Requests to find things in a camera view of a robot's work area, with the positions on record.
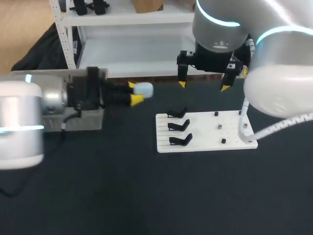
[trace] black bracket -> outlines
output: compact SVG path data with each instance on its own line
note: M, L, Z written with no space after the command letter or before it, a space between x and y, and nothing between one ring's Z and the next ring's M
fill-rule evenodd
M186 112L187 112L187 108L184 108L181 112L167 111L166 114L168 118L170 118L170 116L173 118L183 118Z
M187 146L191 140L192 140L192 134L191 133L184 140L179 139L179 138L175 138L175 137L170 137L171 145Z
M177 124L174 124L174 123L168 123L167 124L167 127L170 131L185 131L187 129L187 127L189 126L190 124L190 120L187 119L185 121L185 123L181 126L181 125L177 125Z

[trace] dark table surface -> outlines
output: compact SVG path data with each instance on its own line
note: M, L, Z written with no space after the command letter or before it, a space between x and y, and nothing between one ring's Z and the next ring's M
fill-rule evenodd
M106 112L101 131L69 133L20 196L0 195L1 235L313 234L313 125L255 150L159 154L155 115L239 110L242 82L155 85L154 98ZM254 130L277 119L253 108ZM59 135L45 136L52 149ZM13 190L30 169L0 172Z

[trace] light blue object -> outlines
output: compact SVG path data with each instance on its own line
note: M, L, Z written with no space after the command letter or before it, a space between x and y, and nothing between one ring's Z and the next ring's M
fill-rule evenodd
M238 27L240 26L239 23L236 22L226 22L226 21L220 21L218 19L213 18L212 16L209 16L200 6L199 0L197 0L197 6L200 10L200 12L204 15L204 17L206 17L209 21L212 21L216 24L222 25L222 26L226 26L226 27Z
M280 26L280 27L272 28L269 31L262 34L259 37L258 41L256 42L256 45L258 45L267 36L272 35L274 33L280 33L280 32L301 32L301 33L306 33L306 34L313 36L313 29L310 29L310 28L305 28L305 27L297 26L297 25Z
M25 76L25 82L30 82L32 76L33 76L33 75L31 75L31 74L27 74L27 75Z
M151 98L153 93L153 85L149 82L136 83L134 86L134 94L141 94L144 98Z
M16 131L35 131L35 130L43 130L44 126L15 126L15 127L0 127L0 134L4 134L6 132L16 132Z

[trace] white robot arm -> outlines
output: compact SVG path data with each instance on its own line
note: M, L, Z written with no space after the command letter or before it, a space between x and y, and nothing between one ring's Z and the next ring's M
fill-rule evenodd
M313 2L310 0L197 0L196 41L225 53L250 34L256 51L245 81L259 111L290 118L313 111Z

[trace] black cable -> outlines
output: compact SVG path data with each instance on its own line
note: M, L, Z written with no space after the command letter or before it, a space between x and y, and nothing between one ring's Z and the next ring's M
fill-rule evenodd
M41 168L41 166L42 166L42 163L35 166L35 168L31 169L31 171L25 176L25 178L23 178L22 182L19 184L19 186L13 192L7 192L4 189L0 188L0 193L3 194L4 196L8 197L8 198L17 197L18 195L20 195L20 193L22 193L25 190L28 181L31 179L31 177L34 176L34 174L36 172L38 172L38 170Z
M49 155L54 155L56 153L57 150L59 150L59 148L62 146L62 144L64 143L65 140L65 128L66 128L66 123L68 122L68 120L72 119L72 118L81 118L82 116L82 111L80 109L77 109L77 113L72 114L70 116L68 116L67 118L64 119L64 121L62 122L62 132L61 132L61 140L59 142L59 144L57 145L57 147L50 151L49 153L45 154L45 157L49 156ZM19 196L26 188L27 183L29 182L29 180L31 179L31 177L33 177L33 175L38 172L38 170L41 168L42 163L40 163L39 165L35 166L33 169L30 169L31 171L26 175L26 177L23 178L22 182L19 184L19 186L13 191L13 192L7 192L4 189L0 188L0 194L8 197L8 198L14 198Z

